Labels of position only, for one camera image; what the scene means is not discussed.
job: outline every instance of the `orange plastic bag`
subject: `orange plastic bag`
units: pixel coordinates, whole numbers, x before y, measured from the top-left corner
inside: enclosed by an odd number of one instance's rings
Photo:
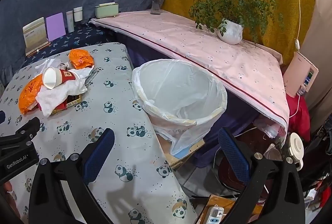
[[[32,79],[22,90],[19,97],[19,109],[22,114],[31,110],[32,104],[36,101],[36,96],[43,85],[43,75],[40,74]]]
[[[69,53],[69,60],[75,69],[80,70],[85,67],[92,67],[95,62],[87,50],[73,49]]]

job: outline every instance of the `pink bed cover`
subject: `pink bed cover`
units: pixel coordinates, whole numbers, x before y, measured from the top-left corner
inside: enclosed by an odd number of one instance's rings
[[[279,63],[267,51],[246,41],[229,45],[195,22],[163,11],[119,13],[91,23],[136,39],[174,59],[188,60],[220,78],[225,88],[287,132],[289,108]]]

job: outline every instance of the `human hand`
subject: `human hand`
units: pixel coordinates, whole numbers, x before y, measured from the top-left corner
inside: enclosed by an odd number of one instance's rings
[[[3,184],[3,189],[4,191],[6,192],[5,194],[5,198],[6,198],[6,201],[7,203],[10,205],[10,207],[14,210],[15,214],[20,217],[20,213],[19,213],[19,210],[17,210],[17,207],[16,207],[16,202],[14,200],[14,198],[11,196],[10,191],[13,191],[13,187],[12,187],[12,184],[8,181],[6,183]]]

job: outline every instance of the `red cloth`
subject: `red cloth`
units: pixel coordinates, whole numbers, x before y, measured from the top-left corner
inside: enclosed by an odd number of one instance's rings
[[[320,201],[319,207],[323,207],[326,204],[327,200],[330,198],[330,196],[331,196],[331,188],[328,187],[322,192],[322,199]]]
[[[298,105],[298,95],[291,97],[286,94],[286,99],[289,107],[289,116],[296,112],[296,115],[289,119],[288,132],[295,132],[306,142],[310,142],[310,116],[307,104],[303,96],[300,96]]]

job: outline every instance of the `wooden board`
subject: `wooden board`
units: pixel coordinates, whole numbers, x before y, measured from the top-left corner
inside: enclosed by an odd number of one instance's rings
[[[215,206],[215,205],[223,207],[224,214],[227,214],[230,211],[230,209],[232,208],[232,206],[234,205],[234,203],[235,203],[235,201],[233,201],[233,200],[225,199],[223,197],[219,197],[216,195],[211,195],[209,197],[209,200],[208,200],[207,204],[205,205],[202,213],[200,213],[200,216],[197,219],[195,224],[203,223],[203,220],[206,216],[206,213],[207,213],[209,207]],[[252,212],[252,215],[260,214],[262,209],[263,209],[263,207],[261,205],[256,205],[254,208],[254,211]]]
[[[165,154],[165,157],[168,161],[168,164],[171,166],[172,169],[175,169],[176,167],[180,166],[181,164],[183,164],[184,162],[186,162],[188,160],[188,158],[199,148],[201,148],[205,142],[203,141],[203,139],[201,139],[199,142],[195,143],[192,147],[190,147],[189,149],[189,154],[187,156],[185,156],[182,159],[177,159],[176,157],[172,156],[169,151],[171,148],[171,143],[167,140],[165,140],[164,138],[162,138],[160,135],[157,134],[159,143],[161,145],[161,148]]]

